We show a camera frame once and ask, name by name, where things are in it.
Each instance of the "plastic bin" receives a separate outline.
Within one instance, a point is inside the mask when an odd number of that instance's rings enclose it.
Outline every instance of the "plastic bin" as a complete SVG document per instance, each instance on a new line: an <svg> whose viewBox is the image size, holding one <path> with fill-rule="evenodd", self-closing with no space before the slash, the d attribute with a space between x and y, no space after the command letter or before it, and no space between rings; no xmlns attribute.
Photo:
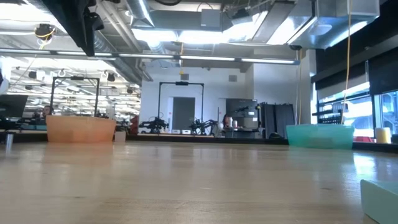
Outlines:
<svg viewBox="0 0 398 224"><path fill-rule="evenodd" d="M318 149L352 149L354 127L342 124L302 124L287 126L290 146Z"/></svg>

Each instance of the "gray door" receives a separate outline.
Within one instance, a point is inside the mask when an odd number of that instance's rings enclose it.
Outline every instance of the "gray door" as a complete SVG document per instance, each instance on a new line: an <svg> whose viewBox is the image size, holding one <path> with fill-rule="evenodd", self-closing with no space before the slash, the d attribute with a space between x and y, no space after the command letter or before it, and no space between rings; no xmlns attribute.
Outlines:
<svg viewBox="0 0 398 224"><path fill-rule="evenodd" d="M174 130L190 130L195 120L195 98L174 97L173 127Z"/></svg>

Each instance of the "mint green object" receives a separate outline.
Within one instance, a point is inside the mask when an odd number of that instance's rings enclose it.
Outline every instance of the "mint green object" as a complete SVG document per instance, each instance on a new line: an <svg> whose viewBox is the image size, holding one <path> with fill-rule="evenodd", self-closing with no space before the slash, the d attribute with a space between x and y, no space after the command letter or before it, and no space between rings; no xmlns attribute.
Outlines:
<svg viewBox="0 0 398 224"><path fill-rule="evenodd" d="M317 149L352 149L354 127L342 124L289 125L287 139L290 146Z"/></svg>
<svg viewBox="0 0 398 224"><path fill-rule="evenodd" d="M398 223L398 182L361 180L362 209L380 224Z"/></svg>

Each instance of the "door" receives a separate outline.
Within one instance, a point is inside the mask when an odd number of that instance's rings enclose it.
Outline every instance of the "door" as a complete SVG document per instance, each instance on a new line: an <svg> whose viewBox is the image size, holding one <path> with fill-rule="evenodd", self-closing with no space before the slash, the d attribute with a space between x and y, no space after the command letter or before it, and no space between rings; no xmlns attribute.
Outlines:
<svg viewBox="0 0 398 224"><path fill-rule="evenodd" d="M195 98L174 97L173 126L174 130L190 130L195 120Z"/></svg>

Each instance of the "black frame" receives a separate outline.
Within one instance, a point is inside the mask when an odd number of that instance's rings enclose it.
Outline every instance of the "black frame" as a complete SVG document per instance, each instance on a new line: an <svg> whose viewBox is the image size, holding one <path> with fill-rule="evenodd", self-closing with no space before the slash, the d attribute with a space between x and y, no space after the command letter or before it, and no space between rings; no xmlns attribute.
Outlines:
<svg viewBox="0 0 398 224"><path fill-rule="evenodd" d="M157 117L160 116L160 96L162 94L163 84L174 84L178 86L188 86L188 85L201 85L201 121L203 122L203 96L205 95L205 84L204 83L189 83L189 82L160 82L159 83L159 98L157 100Z"/></svg>
<svg viewBox="0 0 398 224"><path fill-rule="evenodd" d="M55 91L55 81L57 79L60 80L96 80L97 81L97 86L96 86L96 95L95 95L95 108L94 108L94 117L97 113L97 107L98 107L98 95L100 94L100 78L86 78L86 77L53 77L52 78L52 87L51 87L51 100L50 100L50 107L53 108L53 101L54 101L54 91Z"/></svg>

